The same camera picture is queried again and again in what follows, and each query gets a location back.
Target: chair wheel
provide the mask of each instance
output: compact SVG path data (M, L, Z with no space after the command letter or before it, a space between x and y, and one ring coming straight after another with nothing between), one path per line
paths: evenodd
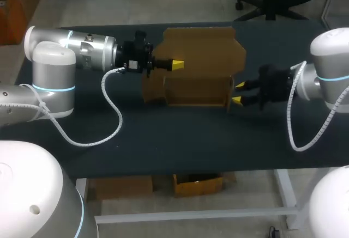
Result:
M235 3L235 9L240 11L244 9L244 4L242 2L236 2Z

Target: open cardboard box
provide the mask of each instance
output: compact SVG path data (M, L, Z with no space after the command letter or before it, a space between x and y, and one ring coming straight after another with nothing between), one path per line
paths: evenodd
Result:
M19 0L0 0L0 45L19 44L27 29L27 19Z
M150 175L122 176L90 179L90 200L107 200L121 197L149 196L153 193Z
M176 197L214 194L222 190L223 177L221 174L174 174L173 187Z
M155 69L142 78L145 102L165 99L170 106L229 109L233 75L245 67L246 50L232 27L168 28L153 50L156 59L184 61L184 69Z

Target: cable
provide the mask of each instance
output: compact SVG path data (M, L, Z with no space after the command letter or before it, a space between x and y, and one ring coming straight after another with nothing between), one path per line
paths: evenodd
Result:
M45 109L46 111L50 112L49 108L46 106L46 103L41 99L40 95L34 87L32 87L30 84L20 84L20 86L29 88L34 93L35 97L39 100L39 106L41 107L41 109ZM38 110L36 115L28 122L36 120L39 117L40 113L41 110Z
M297 64L297 65L293 65L293 66L290 67L290 69L291 69L291 70L294 70L294 69L296 69L297 67L299 67L302 63L303 63L303 62L301 62L301 63L299 63L299 64Z
M306 149L309 149L310 147L312 147L320 139L320 137L322 136L322 134L325 132L326 128L328 127L329 123L332 121L333 116L336 113L338 107L340 106L340 104L342 103L343 99L345 98L345 96L349 92L349 87L347 87L340 94L340 96L337 98L336 103L332 107L332 109L329 112L325 122L321 126L321 128L318 131L318 133L316 134L316 136L308 144L306 144L305 146L297 147L295 145L295 143L294 143L294 140L293 140L292 125L291 125L291 106L292 106L293 95L294 95L294 92L296 90L296 86L297 86L298 80L300 78L300 75L303 73L305 65L306 65L306 61L303 61L301 66L300 66L300 68L299 68L299 70L298 70L298 72L297 72L297 74L296 74L296 77L293 80L291 91L290 91L290 96L288 97L287 111L286 111L288 137L290 139L290 143L291 143L292 148L295 151L297 151L297 152L303 152Z
M42 112L43 114L45 114L55 125L55 127L57 128L57 130L61 133L61 135L64 137L64 139L72 144L75 145L77 147L93 147L95 145L98 144L102 144L107 142L108 140L110 140L111 138L113 138L121 129L122 127L122 123L123 123L123 119L122 119L122 114L120 112L120 110L113 104L113 102L110 100L110 98L107 95L107 92L105 90L105 81L107 79L107 77L113 73L119 73L120 71L124 70L124 68L118 68L118 69L113 69L110 70L109 72L105 73L105 75L102 78L102 82L101 82L101 88L102 88L102 92L103 92L103 96L104 98L107 100L107 102L109 103L109 105L115 110L115 112L118 114L119 116L119 125L116 128L116 130L114 131L114 133L112 133L110 136L108 136L107 138L104 138L103 140L100 140L98 142L95 143L87 143L87 144L81 144L81 143L77 143L73 140L71 140L68 135L64 132L64 130L62 129L62 127L59 125L58 121L53 117L53 115L47 111L47 108L45 107L45 102L42 101L41 97L36 94L35 96L37 97L37 99L39 100L40 106L36 106L36 105L27 105L27 104L20 104L20 103L0 103L0 107L17 107L17 108L28 108L28 109L33 109L36 110L38 112ZM22 86L29 86L29 88L31 90L32 87L30 85L26 85L23 84Z

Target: black tabletop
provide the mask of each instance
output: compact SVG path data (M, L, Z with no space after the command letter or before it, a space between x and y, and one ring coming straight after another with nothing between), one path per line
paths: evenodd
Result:
M137 26L73 27L73 30L130 40L136 30L147 32L157 45L167 27L230 26L226 23L186 23ZM309 46L324 32L315 21L234 22L236 39L247 51L245 71L236 82L257 77L258 67L273 63L280 68L311 61ZM28 60L18 83L31 83ZM100 89L101 72L76 74L74 113L59 122L75 141L95 142L111 134L118 125L116 113ZM48 120L7 126L1 139L26 141L47 149L72 178L135 174L204 173L232 170L314 168L349 164L346 128L349 115L336 114L318 143L305 152L295 152L288 141L286 103L224 108L167 107L145 105L141 76L115 75L107 81L107 92L120 108L124 125L110 141L91 148L67 143ZM297 145L312 139L329 110L323 101L296 99L292 108Z

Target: tiled floor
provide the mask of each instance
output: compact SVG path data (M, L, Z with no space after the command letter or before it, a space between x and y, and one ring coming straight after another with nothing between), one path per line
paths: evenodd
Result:
M41 0L31 25L64 27L127 25L136 23L231 21L251 10L235 10L236 0ZM307 17L319 18L325 0L313 0L294 8ZM0 81L14 83L24 58L23 46L0 47ZM291 170L296 193L307 185L313 170ZM164 212L280 206L272 172L238 172L236 184L215 196L172 198L169 187L153 197L105 201L102 213ZM270 225L282 230L283 238L311 238L310 231L286 230L282 217L205 219L149 223L106 224L101 238L112 237L235 237L265 238Z
M290 170L296 196L299 197L314 170ZM102 202L98 214L148 213L189 210L220 210L282 206L272 171L237 172L237 182L226 182L225 189L211 196L174 198L171 178L154 177L155 192L146 198L121 198ZM312 238L309 225L303 230L287 230L284 217L233 219L197 219L182 221L102 224L100 237L241 237L266 238L273 225L283 238Z

